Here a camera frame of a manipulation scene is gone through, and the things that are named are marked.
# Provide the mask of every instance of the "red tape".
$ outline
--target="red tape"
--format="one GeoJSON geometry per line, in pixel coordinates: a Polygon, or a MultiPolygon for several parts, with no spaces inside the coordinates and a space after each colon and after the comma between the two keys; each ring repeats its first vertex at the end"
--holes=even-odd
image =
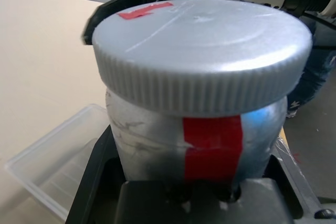
{"type": "Polygon", "coordinates": [[[134,10],[129,13],[118,13],[118,15],[124,19],[134,19],[134,18],[152,14],[152,13],[149,13],[151,10],[162,8],[162,7],[168,7],[172,5],[173,4],[169,2],[160,3],[160,4],[152,4],[152,5],[146,6],[145,8],[134,10]]]}
{"type": "Polygon", "coordinates": [[[185,180],[232,182],[243,151],[241,126],[240,116],[184,118],[184,140],[193,145],[185,156],[185,180]]]}

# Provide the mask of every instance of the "white table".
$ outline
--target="white table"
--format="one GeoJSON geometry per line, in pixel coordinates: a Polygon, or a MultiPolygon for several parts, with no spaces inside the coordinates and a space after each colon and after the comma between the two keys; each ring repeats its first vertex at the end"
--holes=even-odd
{"type": "Polygon", "coordinates": [[[80,40],[100,5],[87,0],[0,0],[0,223],[61,223],[29,197],[4,163],[90,103],[105,86],[80,40]]]}

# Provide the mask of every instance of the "cable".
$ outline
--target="cable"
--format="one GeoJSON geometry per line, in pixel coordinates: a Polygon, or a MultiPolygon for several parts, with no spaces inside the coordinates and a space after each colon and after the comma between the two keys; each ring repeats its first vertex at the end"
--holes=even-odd
{"type": "Polygon", "coordinates": [[[313,46],[313,49],[336,51],[336,46],[313,46]]]}
{"type": "Polygon", "coordinates": [[[319,22],[327,27],[329,27],[330,29],[333,29],[333,30],[336,30],[336,25],[333,25],[332,23],[328,22],[328,21],[325,21],[324,19],[322,18],[319,18],[317,16],[314,16],[312,14],[309,14],[309,13],[303,13],[302,14],[304,17],[307,17],[307,18],[310,18],[310,19],[313,19],[315,20],[316,22],[319,22]]]}

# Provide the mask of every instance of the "gray lid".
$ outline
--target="gray lid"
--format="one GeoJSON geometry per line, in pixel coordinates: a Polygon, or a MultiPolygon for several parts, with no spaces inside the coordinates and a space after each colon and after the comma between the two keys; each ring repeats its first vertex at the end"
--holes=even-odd
{"type": "Polygon", "coordinates": [[[169,2],[134,19],[114,14],[95,29],[111,91],[150,110],[215,117],[262,108],[295,87],[311,49],[301,21],[251,3],[169,2]]]}

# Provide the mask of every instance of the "person's leg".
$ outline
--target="person's leg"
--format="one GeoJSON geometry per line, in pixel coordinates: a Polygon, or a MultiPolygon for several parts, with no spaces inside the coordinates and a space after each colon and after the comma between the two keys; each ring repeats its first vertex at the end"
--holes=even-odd
{"type": "Polygon", "coordinates": [[[295,89],[287,96],[287,117],[293,117],[299,107],[312,100],[326,82],[335,66],[336,51],[315,49],[311,52],[295,89]]]}

